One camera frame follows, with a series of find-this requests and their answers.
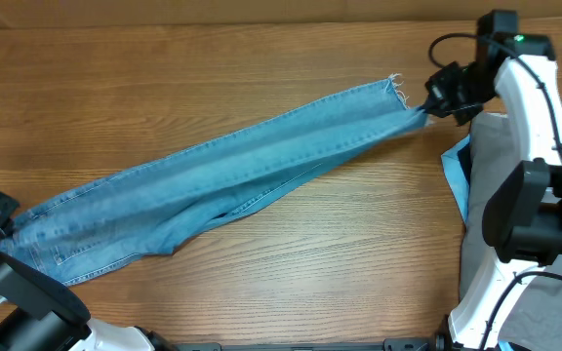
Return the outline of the light blue denim jeans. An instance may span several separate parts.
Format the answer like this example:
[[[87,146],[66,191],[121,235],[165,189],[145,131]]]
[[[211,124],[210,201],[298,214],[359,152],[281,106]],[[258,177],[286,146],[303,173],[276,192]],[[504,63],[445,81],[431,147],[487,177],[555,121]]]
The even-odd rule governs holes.
[[[170,254],[426,121],[393,79],[357,86],[61,193],[18,215],[0,250],[80,284]]]

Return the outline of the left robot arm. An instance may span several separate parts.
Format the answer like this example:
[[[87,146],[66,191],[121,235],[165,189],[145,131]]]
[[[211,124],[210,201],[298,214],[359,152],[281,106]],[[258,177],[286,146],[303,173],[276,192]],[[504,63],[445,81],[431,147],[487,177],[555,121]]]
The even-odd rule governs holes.
[[[0,192],[0,240],[14,227],[19,203]],[[91,317],[69,288],[0,251],[0,350],[174,350],[139,327],[116,327]]]

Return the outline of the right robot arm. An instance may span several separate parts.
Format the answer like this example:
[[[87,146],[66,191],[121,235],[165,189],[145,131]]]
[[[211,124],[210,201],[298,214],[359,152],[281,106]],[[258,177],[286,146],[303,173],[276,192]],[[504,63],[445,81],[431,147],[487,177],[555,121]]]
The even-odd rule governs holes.
[[[425,83],[422,110],[459,125],[500,98],[518,152],[513,171],[488,201],[489,249],[460,304],[431,338],[391,339],[386,350],[492,350],[515,303],[562,254],[562,102],[556,54],[545,35],[523,34],[518,15],[493,10],[471,39],[475,60],[439,65]]]

